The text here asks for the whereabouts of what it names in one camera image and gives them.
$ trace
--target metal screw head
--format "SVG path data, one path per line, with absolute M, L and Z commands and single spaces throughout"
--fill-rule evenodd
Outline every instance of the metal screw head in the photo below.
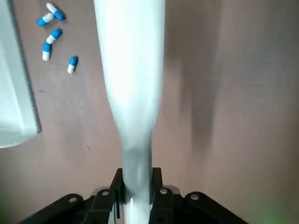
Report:
M 109 191 L 103 191 L 103 192 L 102 192 L 102 195 L 103 195 L 103 196 L 107 196 L 107 195 L 109 195 Z
M 75 202 L 77 199 L 75 198 L 75 197 L 71 197 L 70 199 L 69 199 L 69 202 L 70 203 L 73 203 L 73 202 Z
M 160 189 L 160 194 L 166 195 L 167 194 L 167 189 L 165 189 L 165 188 Z
M 190 198 L 194 201 L 197 201 L 199 199 L 198 195 L 196 195 L 196 194 L 191 194 Z

